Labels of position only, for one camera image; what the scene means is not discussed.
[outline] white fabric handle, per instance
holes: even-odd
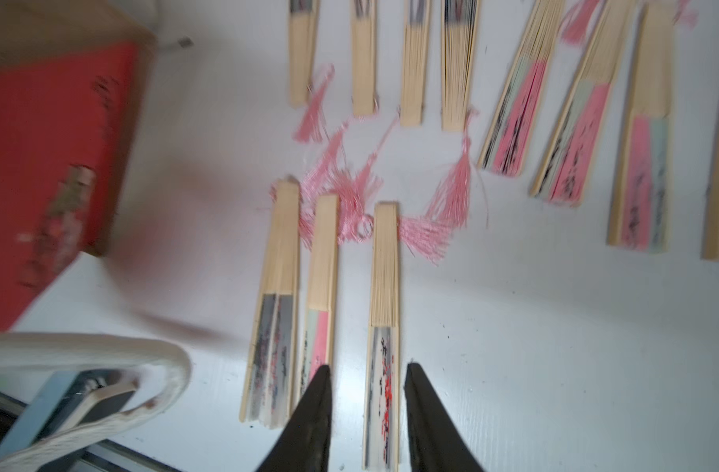
[[[42,465],[134,428],[173,405],[191,375],[189,356],[179,346],[153,339],[109,335],[0,333],[0,373],[17,370],[121,369],[160,365],[162,392],[135,409],[54,434],[0,460],[0,472],[36,471]]]

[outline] white strap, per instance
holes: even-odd
[[[109,335],[0,333],[0,373],[17,370],[122,369],[138,365],[166,368],[166,386],[133,410],[47,437],[0,460],[0,472],[36,471],[42,465],[134,428],[174,404],[191,375],[189,356],[165,341]]]

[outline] white surface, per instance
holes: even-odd
[[[433,3],[440,18],[440,2]],[[378,5],[381,111],[347,134],[355,168],[398,104],[402,4]],[[237,420],[267,191],[277,177],[301,175],[317,148],[290,138],[303,110],[286,105],[284,2],[164,5],[162,39],[189,35],[196,46],[159,58],[116,233],[126,233],[130,213],[153,189],[177,188],[193,169],[191,193],[171,192],[180,206],[158,217],[175,229],[152,240],[157,257],[176,259],[153,273],[157,293],[144,309],[232,339],[187,339],[190,389],[171,411],[116,440],[182,470],[253,470],[278,436]],[[349,5],[321,5],[316,64],[334,62],[337,77],[326,97],[331,127],[350,115]],[[677,29],[669,252],[649,256],[604,243],[634,35],[579,209],[527,196],[580,55],[561,46],[524,175],[483,174],[488,224],[476,179],[468,228],[455,234],[439,267],[402,250],[402,360],[423,365],[488,472],[719,471],[719,265],[699,259],[719,100],[719,0],[693,6],[698,25]],[[531,7],[483,0],[473,158]],[[378,198],[401,201],[404,214],[424,210],[459,155],[460,137],[440,132],[440,21],[432,23],[424,126],[396,130],[375,168],[385,180]],[[303,250],[302,301],[308,257]],[[331,470],[360,468],[370,260],[370,244],[341,247]],[[177,338],[131,316],[110,284],[100,263],[82,256],[17,329]],[[32,379],[6,382],[4,390],[24,400],[36,389]],[[408,470],[406,425],[401,435],[401,470]]]

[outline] pink tassel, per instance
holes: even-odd
[[[304,247],[312,250],[312,240],[315,233],[315,208],[299,213],[299,237],[304,241]]]
[[[383,181],[372,173],[372,166],[378,160],[378,154],[398,122],[398,117],[393,120],[375,151],[367,158],[365,165],[355,178],[352,178],[346,169],[336,172],[332,178],[332,192],[338,194],[340,202],[339,243],[345,241],[364,242],[372,236],[372,217],[365,214],[365,206],[383,184]]]
[[[412,254],[437,264],[446,255],[452,230],[445,224],[427,218],[399,218],[399,240]]]
[[[688,10],[688,6],[692,0],[677,0],[677,13],[675,14],[675,24],[685,24],[686,27],[692,29],[698,24],[698,12]]]
[[[580,46],[585,41],[593,12],[600,0],[580,0],[564,16],[560,28],[563,28],[561,40],[572,46]]]
[[[336,173],[336,161],[338,151],[344,146],[344,133],[349,127],[349,122],[341,123],[341,126],[331,137],[326,150],[318,159],[315,167],[308,171],[307,175],[302,179],[300,190],[302,199],[305,202],[312,202],[324,190],[328,179]]]
[[[472,140],[468,135],[467,127],[470,118],[477,115],[477,111],[470,111],[465,123],[465,135],[461,141],[461,157],[444,178],[433,199],[430,201],[425,217],[428,220],[445,224],[453,230],[467,226],[470,212],[470,145]]]
[[[310,104],[304,112],[301,124],[297,131],[291,136],[298,143],[322,143],[326,128],[326,117],[323,115],[323,99],[326,97],[326,90],[336,74],[333,64],[328,64],[323,83],[317,92],[310,97]]]

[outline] white floor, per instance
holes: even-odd
[[[424,126],[396,130],[375,168],[385,182],[378,199],[399,200],[409,215],[424,211],[459,155],[460,136],[440,131],[433,3]],[[103,265],[82,255],[17,329],[180,342],[195,363],[189,390],[164,415],[113,439],[189,472],[253,470],[279,433],[237,419],[268,189],[278,177],[301,175],[318,149],[290,138],[302,110],[286,105],[285,2],[161,5],[162,39],[189,35],[195,46],[158,59],[116,222],[118,246],[146,250],[147,284],[128,285],[129,304]],[[336,65],[329,127],[350,115],[349,6],[321,5],[316,62]],[[473,155],[531,7],[483,1]],[[423,365],[488,472],[719,471],[719,265],[699,259],[719,102],[719,0],[693,7],[698,25],[677,29],[669,252],[605,245],[631,40],[580,208],[527,196],[580,55],[561,46],[524,174],[483,174],[487,204],[474,180],[468,228],[439,267],[402,251],[402,360]],[[355,168],[399,101],[402,11],[401,0],[378,5],[381,108],[347,134]],[[138,221],[156,230],[143,244],[134,239]],[[303,250],[303,299],[308,257]],[[370,258],[370,244],[341,248],[331,470],[360,468]],[[149,396],[154,377],[146,374]],[[0,389],[28,400],[35,376],[0,378]],[[401,433],[408,470],[406,426]]]

